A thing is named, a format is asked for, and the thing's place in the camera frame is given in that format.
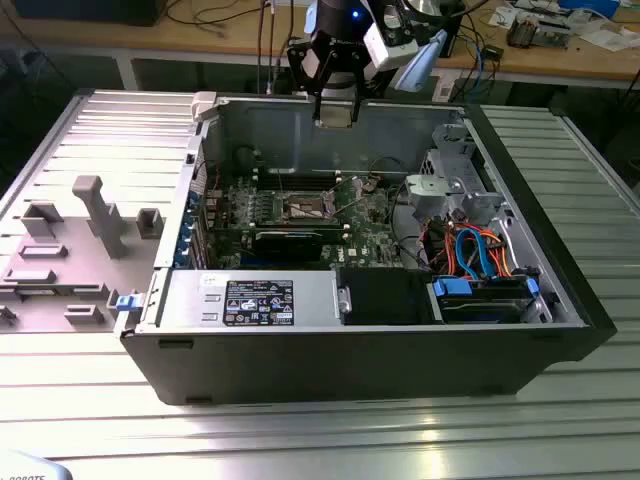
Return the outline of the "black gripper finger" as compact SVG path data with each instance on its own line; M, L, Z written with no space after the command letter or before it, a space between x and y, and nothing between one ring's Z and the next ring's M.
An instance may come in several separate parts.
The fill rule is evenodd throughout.
M372 89L365 78L366 67L370 63L370 56L366 46L363 43L351 42L350 49L350 68L355 79L355 94L353 107L351 110L351 123L354 124L359 118L359 112L362 102L373 96Z
M287 59L298 90L314 97L312 119L321 120L322 91L331 76L331 49L326 38L290 40Z

